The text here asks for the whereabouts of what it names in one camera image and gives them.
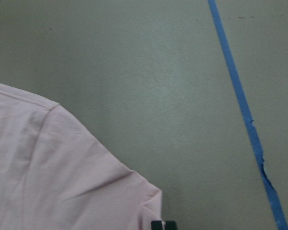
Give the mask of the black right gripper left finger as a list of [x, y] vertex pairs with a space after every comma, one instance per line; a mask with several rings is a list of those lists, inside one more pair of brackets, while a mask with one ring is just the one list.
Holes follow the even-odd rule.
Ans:
[[151, 221], [151, 230], [163, 230], [163, 222], [161, 220], [153, 220]]

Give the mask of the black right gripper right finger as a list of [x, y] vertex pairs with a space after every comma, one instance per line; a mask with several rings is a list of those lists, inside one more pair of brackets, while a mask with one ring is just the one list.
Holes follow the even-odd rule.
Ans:
[[177, 230], [177, 223], [173, 220], [165, 221], [165, 230]]

